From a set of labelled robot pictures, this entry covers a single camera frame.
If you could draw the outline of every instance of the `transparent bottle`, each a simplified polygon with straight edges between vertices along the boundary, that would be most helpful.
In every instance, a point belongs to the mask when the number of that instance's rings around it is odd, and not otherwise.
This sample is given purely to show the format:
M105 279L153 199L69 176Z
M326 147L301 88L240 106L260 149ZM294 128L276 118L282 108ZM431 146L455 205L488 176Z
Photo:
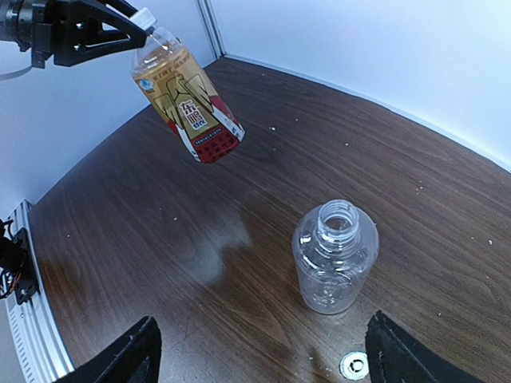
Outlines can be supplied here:
M321 314L344 313L376 262L378 231L364 211L334 199L302 218L293 254L305 303Z
M130 20L148 34L135 53L132 77L170 129L200 162L216 162L232 151L245 131L188 48L156 27L147 8Z

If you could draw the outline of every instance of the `bottle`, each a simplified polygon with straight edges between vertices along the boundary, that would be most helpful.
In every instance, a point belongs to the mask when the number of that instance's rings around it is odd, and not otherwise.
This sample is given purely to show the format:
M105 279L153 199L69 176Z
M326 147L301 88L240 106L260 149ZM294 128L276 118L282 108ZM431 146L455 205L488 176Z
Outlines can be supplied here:
M147 8L130 21L150 34L135 52L132 77L161 118L197 161L210 164L228 154L245 131L196 59L168 30L156 27Z
M302 218L292 246L305 303L321 314L340 314L376 262L378 231L364 211L334 199Z

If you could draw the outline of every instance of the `wood grain tabletop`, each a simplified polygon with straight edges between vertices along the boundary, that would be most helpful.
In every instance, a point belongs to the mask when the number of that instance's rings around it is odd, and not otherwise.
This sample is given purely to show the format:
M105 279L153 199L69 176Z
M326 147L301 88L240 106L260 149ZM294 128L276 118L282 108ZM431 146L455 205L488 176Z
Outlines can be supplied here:
M383 310L458 367L511 381L511 175L322 85L228 59L207 72L247 131L233 153L197 163L147 108L30 213L75 365L152 315L162 382L343 382L341 358ZM300 218L337 198L381 245L342 317L305 307L291 253Z

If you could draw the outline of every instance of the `bottle neck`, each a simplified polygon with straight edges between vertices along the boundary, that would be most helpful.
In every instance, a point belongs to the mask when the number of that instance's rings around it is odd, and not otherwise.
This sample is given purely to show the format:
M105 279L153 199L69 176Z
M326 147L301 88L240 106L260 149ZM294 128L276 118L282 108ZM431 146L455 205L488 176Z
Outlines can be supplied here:
M358 209L344 199L325 203L318 213L316 238L329 253L346 253L360 241Z

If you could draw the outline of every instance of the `empty bottle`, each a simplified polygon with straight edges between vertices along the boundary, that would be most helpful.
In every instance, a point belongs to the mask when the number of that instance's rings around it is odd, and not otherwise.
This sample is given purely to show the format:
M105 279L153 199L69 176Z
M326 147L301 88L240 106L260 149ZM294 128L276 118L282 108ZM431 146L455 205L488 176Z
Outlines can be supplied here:
M196 59L168 30L156 27L147 8L130 20L149 35L132 70L144 95L197 161L210 164L228 154L245 131Z
M300 292L321 314L346 312L378 257L371 218L343 199L309 211L293 236Z

